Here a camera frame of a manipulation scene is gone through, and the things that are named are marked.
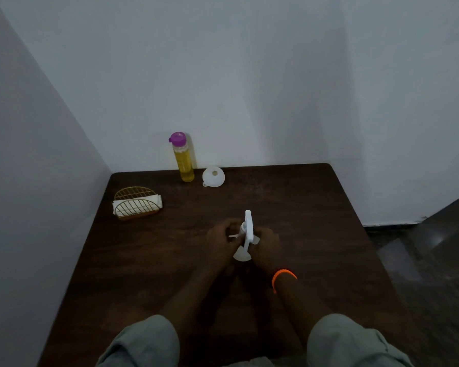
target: white spray bottle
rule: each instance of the white spray bottle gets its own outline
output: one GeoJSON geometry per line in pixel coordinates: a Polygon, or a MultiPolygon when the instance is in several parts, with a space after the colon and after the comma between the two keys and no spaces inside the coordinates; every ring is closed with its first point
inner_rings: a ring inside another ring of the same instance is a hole
{"type": "Polygon", "coordinates": [[[240,233],[238,235],[245,234],[245,245],[239,246],[236,253],[233,257],[238,261],[248,261],[251,260],[251,256],[248,253],[248,246],[250,244],[256,245],[260,238],[253,235],[253,220],[251,218],[251,211],[245,211],[245,221],[240,227],[240,233]]]}

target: bracelet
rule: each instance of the bracelet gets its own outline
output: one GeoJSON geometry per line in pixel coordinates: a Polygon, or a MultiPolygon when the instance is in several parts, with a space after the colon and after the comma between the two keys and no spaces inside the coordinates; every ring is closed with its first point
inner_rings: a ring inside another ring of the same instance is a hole
{"type": "Polygon", "coordinates": [[[277,271],[274,273],[274,276],[272,277],[272,288],[274,289],[274,294],[277,293],[277,291],[275,290],[275,280],[277,279],[277,277],[279,277],[279,274],[282,274],[282,273],[288,273],[292,275],[295,279],[297,279],[296,275],[293,272],[291,272],[289,269],[278,268],[277,271]]]}

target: forearm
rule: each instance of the forearm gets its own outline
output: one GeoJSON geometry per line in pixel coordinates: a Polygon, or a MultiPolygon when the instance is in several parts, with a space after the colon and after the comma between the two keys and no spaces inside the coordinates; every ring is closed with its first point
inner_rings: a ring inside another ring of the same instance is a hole
{"type": "Polygon", "coordinates": [[[161,309],[160,315],[172,323],[181,339],[214,283],[218,273],[204,266],[194,272],[189,281],[161,309]]]}
{"type": "Polygon", "coordinates": [[[306,348],[314,325],[325,315],[331,314],[331,310],[288,273],[282,273],[275,279],[275,290],[301,344],[306,348]]]}

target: light green sleeve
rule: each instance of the light green sleeve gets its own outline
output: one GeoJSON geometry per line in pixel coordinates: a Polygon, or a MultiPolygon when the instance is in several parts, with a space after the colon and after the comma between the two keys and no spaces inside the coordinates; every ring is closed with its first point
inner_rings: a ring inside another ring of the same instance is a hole
{"type": "Polygon", "coordinates": [[[101,367],[176,367],[180,344],[168,319],[156,315],[126,327],[99,358],[101,367]]]}
{"type": "Polygon", "coordinates": [[[307,360],[319,367],[413,367],[406,354],[389,345],[377,330],[342,314],[321,318],[308,337],[307,360]]]}

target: yellow liquid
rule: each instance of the yellow liquid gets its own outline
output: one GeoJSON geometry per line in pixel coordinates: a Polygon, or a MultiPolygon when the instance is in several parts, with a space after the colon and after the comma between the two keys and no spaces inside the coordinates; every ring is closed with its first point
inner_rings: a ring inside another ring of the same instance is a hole
{"type": "Polygon", "coordinates": [[[174,153],[182,180],[185,182],[194,180],[194,169],[192,168],[189,150],[174,153]]]}

